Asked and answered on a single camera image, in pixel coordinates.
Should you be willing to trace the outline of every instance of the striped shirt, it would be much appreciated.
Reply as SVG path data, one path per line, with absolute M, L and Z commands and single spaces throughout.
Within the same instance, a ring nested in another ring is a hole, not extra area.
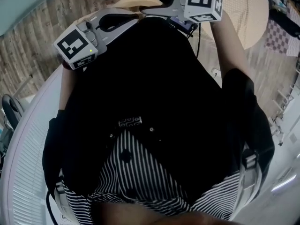
M 94 203 L 136 203 L 165 214 L 177 215 L 201 211 L 220 219 L 229 219 L 238 193 L 239 171 L 226 177 L 189 204 L 187 193 L 171 174 L 135 139 L 124 130 L 99 176 L 99 185 L 87 198 L 76 195 L 63 185 L 68 202 L 78 222 L 93 224 Z

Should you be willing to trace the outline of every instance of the button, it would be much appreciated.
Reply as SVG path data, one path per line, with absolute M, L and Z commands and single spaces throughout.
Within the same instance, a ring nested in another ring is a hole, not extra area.
M 128 149 L 124 149 L 120 155 L 120 159 L 125 162 L 129 163 L 132 158 L 132 154 Z
M 127 197 L 130 197 L 130 198 L 133 198 L 133 199 L 136 199 L 136 198 L 137 198 L 136 191 L 133 190 L 133 189 L 128 189 L 128 190 L 126 191 L 126 196 L 127 196 Z

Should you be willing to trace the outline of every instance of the white machine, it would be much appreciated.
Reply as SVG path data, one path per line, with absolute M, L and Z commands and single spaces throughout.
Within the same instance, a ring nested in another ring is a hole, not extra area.
M 159 7 L 140 7 L 147 16 L 159 16 L 189 36 L 198 23 L 220 21 L 223 0 L 160 0 Z M 54 42 L 65 62 L 75 70 L 87 65 L 107 50 L 107 45 L 139 21 L 136 13 L 106 8 L 78 25 L 72 24 Z

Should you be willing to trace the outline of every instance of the black shirt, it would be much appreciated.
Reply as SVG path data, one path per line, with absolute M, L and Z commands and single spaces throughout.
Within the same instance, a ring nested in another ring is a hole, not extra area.
M 100 173 L 94 168 L 112 151 L 118 122 L 138 116 L 142 125 L 131 133 L 190 203 L 239 170 L 245 142 L 259 153 L 264 174 L 274 153 L 253 82 L 233 69 L 220 88 L 180 32 L 163 19 L 146 18 L 88 65 L 65 111 L 50 121 L 43 168 L 52 194 L 61 168 L 69 189 L 92 194 Z

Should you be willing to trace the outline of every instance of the strap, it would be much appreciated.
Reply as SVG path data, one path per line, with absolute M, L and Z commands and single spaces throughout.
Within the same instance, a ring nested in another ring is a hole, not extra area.
M 60 181 L 56 183 L 56 188 L 54 191 L 54 198 L 56 205 L 60 212 L 70 221 L 72 221 L 74 224 L 79 225 L 79 222 L 77 221 L 77 218 L 75 217 L 74 212 L 72 211 L 72 208 L 68 202 L 67 195 L 65 193 L 65 190 L 62 185 L 62 171 L 60 171 Z
M 230 220 L 233 220 L 242 208 L 255 198 L 262 185 L 262 171 L 258 163 L 258 155 L 245 144 L 242 156 L 239 190 Z

